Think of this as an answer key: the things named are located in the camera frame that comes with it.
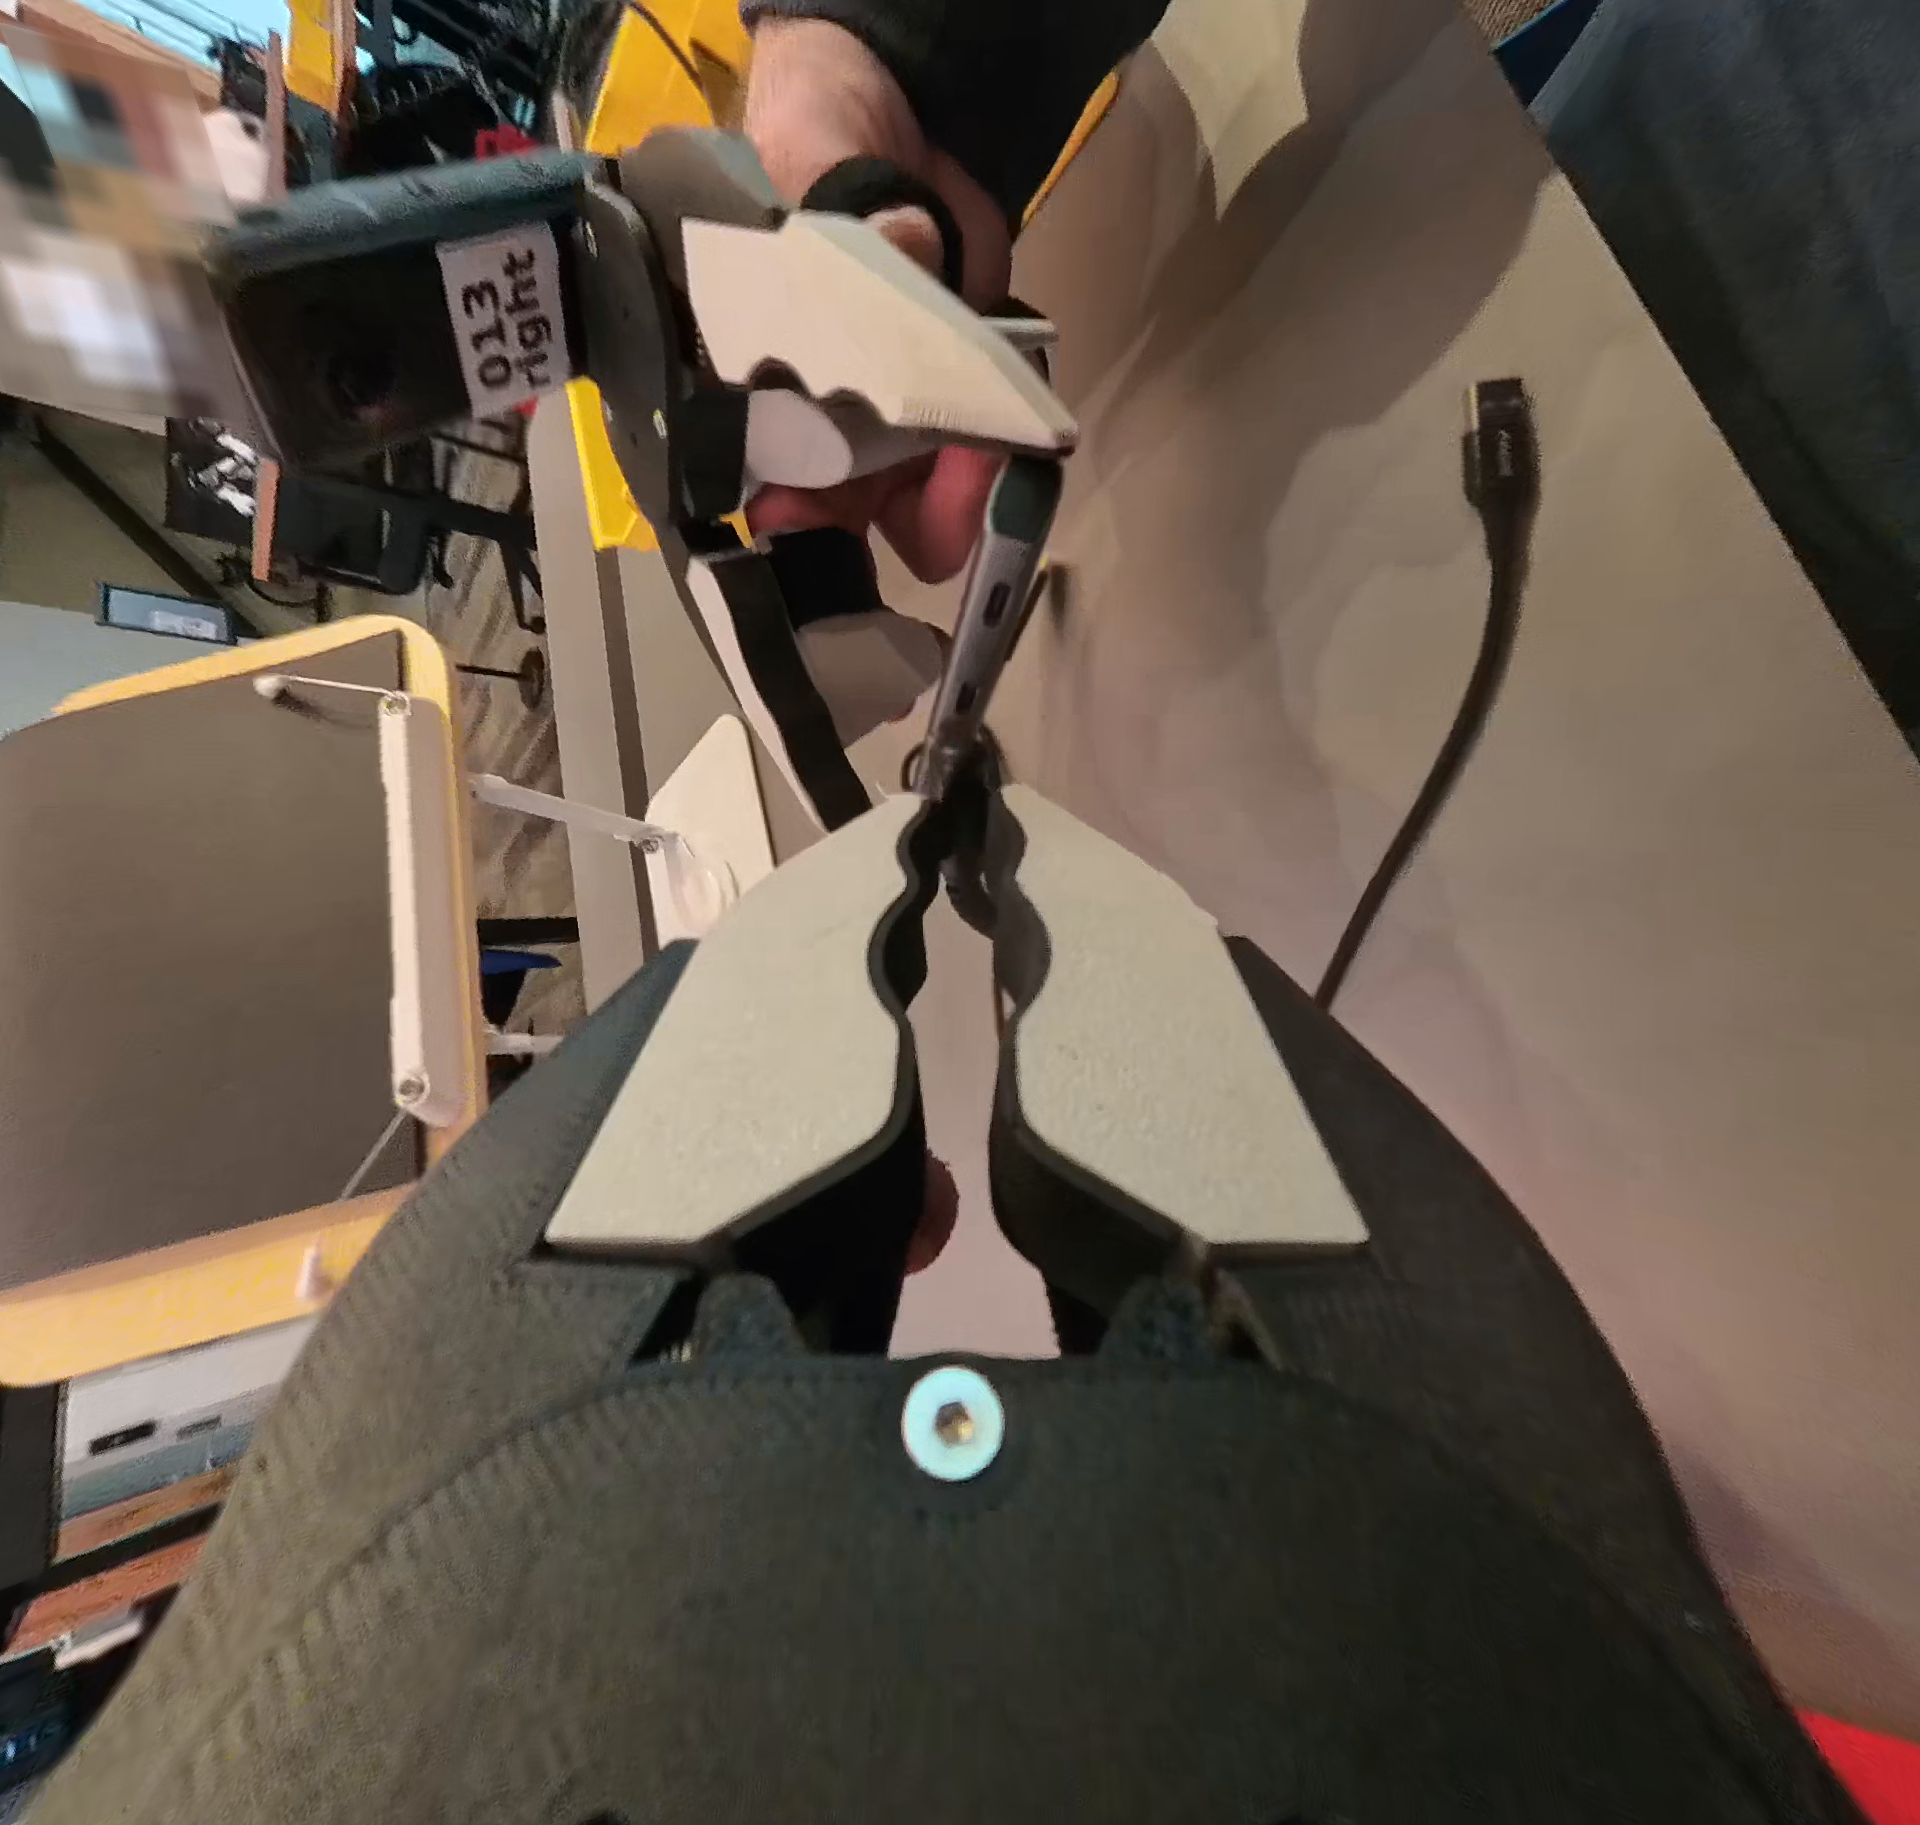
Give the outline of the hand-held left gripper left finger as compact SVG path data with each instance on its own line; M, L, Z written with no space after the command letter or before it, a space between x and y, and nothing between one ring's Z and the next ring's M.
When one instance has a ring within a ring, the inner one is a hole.
M887 798L692 946L546 1221L556 1252L715 1265L832 1191L848 1255L913 1252L926 1205L906 1017L925 979L925 798Z

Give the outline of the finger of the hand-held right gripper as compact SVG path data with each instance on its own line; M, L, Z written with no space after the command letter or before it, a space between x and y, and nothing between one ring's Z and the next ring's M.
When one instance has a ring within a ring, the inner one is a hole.
M687 298L727 384L898 393L957 446L1063 460L1079 444L1077 415L1028 354L1050 325L1013 335L869 224L791 212L774 227L684 226Z
M741 491L824 489L961 441L937 412L905 396L841 388L746 393Z

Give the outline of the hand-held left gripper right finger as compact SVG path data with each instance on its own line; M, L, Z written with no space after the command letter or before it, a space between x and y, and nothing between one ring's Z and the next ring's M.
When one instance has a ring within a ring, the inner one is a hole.
M1213 915L1026 784L991 799L993 1178L1046 1277L1350 1255L1371 1229Z

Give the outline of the grey usb hub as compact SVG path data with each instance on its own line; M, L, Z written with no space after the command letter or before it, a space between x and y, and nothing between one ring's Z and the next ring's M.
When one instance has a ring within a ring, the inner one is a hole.
M1063 461L1017 455L1001 468L988 493L938 706L946 775L968 759L987 726L1023 616L1040 586L1063 480Z

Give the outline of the yellow plastic bin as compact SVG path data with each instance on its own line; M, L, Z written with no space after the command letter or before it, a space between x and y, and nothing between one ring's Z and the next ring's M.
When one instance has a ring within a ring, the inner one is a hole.
M658 126L739 123L753 61L739 0L567 0L564 10L550 101L556 142L619 151ZM1119 72L1096 87L1024 207L1024 224L1088 144L1119 87ZM658 540L613 453L605 397L585 378L567 388L567 420L592 546L655 549Z

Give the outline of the red plastic bin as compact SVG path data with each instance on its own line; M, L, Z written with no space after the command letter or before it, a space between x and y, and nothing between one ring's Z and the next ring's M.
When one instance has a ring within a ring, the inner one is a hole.
M1919 1823L1915 1741L1810 1711L1800 1711L1799 1721L1869 1821Z

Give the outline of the person's right hand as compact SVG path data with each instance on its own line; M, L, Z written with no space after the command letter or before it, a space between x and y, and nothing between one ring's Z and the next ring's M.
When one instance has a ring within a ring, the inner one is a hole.
M743 130L784 199L848 158L882 158L925 179L964 237L968 302L997 312L1013 295L1015 230L998 199L925 134L906 92L851 32L814 18L757 26ZM998 457L946 448L841 485L763 485L746 505L758 534L877 531L908 571L944 583L979 537Z

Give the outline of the dark board with wooden rim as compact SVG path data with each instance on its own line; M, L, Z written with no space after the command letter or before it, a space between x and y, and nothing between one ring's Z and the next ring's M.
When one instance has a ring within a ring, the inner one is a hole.
M363 616L87 688L5 737L5 1386L319 1314L445 1156L397 1110L372 699L457 685Z

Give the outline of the white desktop machine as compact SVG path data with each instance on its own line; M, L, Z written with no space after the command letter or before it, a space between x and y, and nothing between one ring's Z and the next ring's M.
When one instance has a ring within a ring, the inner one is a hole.
M319 1322L309 1314L67 1380L61 1532L240 1458Z

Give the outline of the person's blue jeans leg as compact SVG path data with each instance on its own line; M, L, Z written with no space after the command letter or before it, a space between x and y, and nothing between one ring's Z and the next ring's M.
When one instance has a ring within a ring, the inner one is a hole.
M1532 112L1916 744L1919 0L1602 0Z

